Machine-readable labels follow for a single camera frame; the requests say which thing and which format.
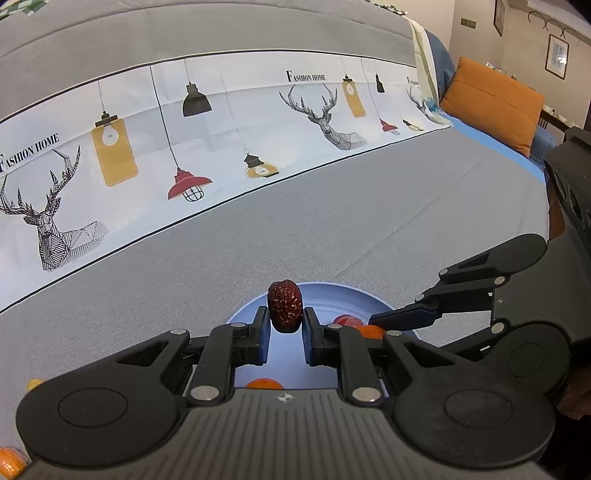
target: circular pad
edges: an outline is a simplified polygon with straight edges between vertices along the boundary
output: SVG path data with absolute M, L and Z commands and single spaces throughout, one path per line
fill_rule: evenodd
M 119 420 L 127 410 L 123 395 L 108 388 L 85 388 L 60 402 L 60 416 L 74 427 L 97 428 Z
M 486 390 L 463 390 L 448 397 L 445 412 L 460 425 L 488 430 L 507 423 L 513 415 L 511 402 Z
M 542 395 L 483 365 L 400 338 L 389 341 L 405 343 L 411 356 L 397 347 L 398 359 L 411 381 L 395 400 L 393 420 L 415 448 L 462 469 L 507 468 L 541 455 L 554 430 L 553 409 Z M 419 349 L 408 348 L 410 342 Z
M 558 403 L 569 373 L 569 342 L 556 327 L 535 323 L 513 330 L 479 362 Z
M 30 454 L 75 468 L 137 458 L 163 442 L 177 420 L 172 393 L 136 365 L 54 378 L 26 395 L 17 410 L 18 433 Z

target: antler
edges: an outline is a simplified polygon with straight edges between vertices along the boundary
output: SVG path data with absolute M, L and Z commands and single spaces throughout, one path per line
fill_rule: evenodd
M 322 107 L 322 118 L 326 117 L 326 114 L 328 112 L 330 112 L 330 109 L 332 109 L 332 107 L 334 107 L 336 105 L 336 101 L 338 100 L 338 95 L 339 92 L 338 90 L 335 90 L 335 94 L 332 94 L 332 91 L 326 86 L 325 83 L 323 83 L 322 85 L 324 85 L 324 88 L 326 88 L 329 91 L 329 95 L 330 95 L 330 102 L 326 101 L 326 98 L 324 98 L 324 95 L 322 96 L 322 99 L 324 100 L 324 107 Z
M 49 173 L 51 174 L 51 179 L 53 180 L 53 187 L 50 188 L 49 194 L 47 195 L 47 207 L 49 207 L 57 198 L 57 194 L 60 193 L 63 187 L 72 179 L 74 173 L 76 173 L 76 169 L 78 168 L 78 162 L 80 161 L 80 146 L 78 146 L 78 153 L 76 154 L 76 163 L 74 166 L 70 163 L 70 157 L 64 155 L 57 150 L 53 150 L 57 153 L 61 158 L 64 159 L 64 163 L 66 164 L 66 171 L 62 172 L 61 174 L 61 182 L 57 182 L 57 177 L 54 173 L 50 170 Z
M 419 101 L 415 97 L 413 97 L 413 94 L 410 92 L 410 88 L 407 88 L 407 95 L 408 95 L 408 98 L 410 98 L 413 101 L 413 103 L 417 106 L 417 108 L 420 111 L 423 111 L 423 107 L 425 105 L 425 100 L 423 98 L 421 98 L 422 102 L 419 103 Z
M 6 213 L 7 215 L 33 215 L 35 214 L 35 210 L 33 207 L 28 203 L 23 203 L 21 198 L 21 191 L 18 190 L 17 199 L 18 199 L 18 207 L 14 205 L 14 202 L 8 203 L 6 199 L 6 195 L 4 194 L 4 187 L 6 186 L 6 180 L 8 176 L 4 177 L 4 183 L 2 184 L 2 189 L 0 189 L 0 211 Z
M 281 99 L 289 107 L 291 107 L 292 110 L 295 110 L 296 112 L 299 112 L 299 113 L 306 114 L 308 117 L 310 117 L 310 120 L 312 120 L 313 118 L 316 119 L 316 120 L 318 120 L 318 117 L 314 113 L 314 110 L 312 110 L 312 108 L 306 107 L 306 105 L 304 104 L 304 99 L 302 97 L 300 97 L 301 106 L 298 105 L 298 103 L 295 102 L 294 99 L 291 97 L 291 93 L 293 92 L 294 87 L 295 87 L 295 85 L 293 87 L 291 87 L 290 92 L 287 94 L 287 98 L 288 98 L 289 101 L 287 101 L 285 99 L 285 97 L 281 94 L 281 92 L 279 92 L 279 96 L 281 97 Z

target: blue fabric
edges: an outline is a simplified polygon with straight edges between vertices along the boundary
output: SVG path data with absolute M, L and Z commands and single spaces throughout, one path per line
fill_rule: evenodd
M 544 166 L 542 164 L 538 165 L 533 160 L 529 160 L 525 158 L 520 153 L 517 153 L 515 150 L 507 147 L 506 145 L 502 144 L 501 142 L 495 140 L 490 135 L 477 130 L 476 128 L 472 128 L 469 125 L 466 125 L 462 122 L 459 118 L 455 118 L 449 115 L 444 115 L 445 117 L 449 118 L 453 126 L 456 127 L 460 132 L 462 132 L 467 137 L 477 141 L 478 143 L 484 145 L 485 147 L 494 150 L 504 157 L 508 158 L 509 160 L 517 163 L 520 167 L 529 171 L 536 179 L 538 179 L 543 184 L 546 184 L 546 179 L 544 175 Z
M 538 125 L 535 130 L 534 140 L 531 144 L 530 159 L 534 160 L 539 165 L 544 164 L 544 156 L 546 152 L 556 146 L 554 136 L 545 128 Z
M 441 40 L 429 32 L 429 30 L 427 30 L 427 37 L 431 44 L 431 52 L 433 53 L 433 61 L 435 63 L 439 99 L 442 100 L 452 82 L 453 76 L 456 74 L 456 67 L 453 64 L 452 56 L 447 51 L 447 48 L 445 48 L 445 45 L 441 43 Z

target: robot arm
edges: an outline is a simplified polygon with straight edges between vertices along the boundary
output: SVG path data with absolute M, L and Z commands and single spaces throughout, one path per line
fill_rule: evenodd
M 306 362 L 337 369 L 338 389 L 234 387 L 236 368 L 267 360 L 266 307 L 208 337 L 171 330 L 32 390 L 16 418 L 33 458 L 20 478 L 550 479 L 536 460 L 553 406 L 569 369 L 591 363 L 591 139 L 567 137 L 547 159 L 559 237 L 445 268 L 414 304 L 372 317 L 382 339 L 304 308 Z M 490 327 L 442 348 L 402 332 L 486 309 Z

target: wall switch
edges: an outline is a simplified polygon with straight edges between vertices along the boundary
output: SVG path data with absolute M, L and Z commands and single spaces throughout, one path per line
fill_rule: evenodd
M 474 20 L 468 20 L 467 18 L 462 18 L 462 25 L 464 25 L 464 27 L 476 28 L 476 22 Z

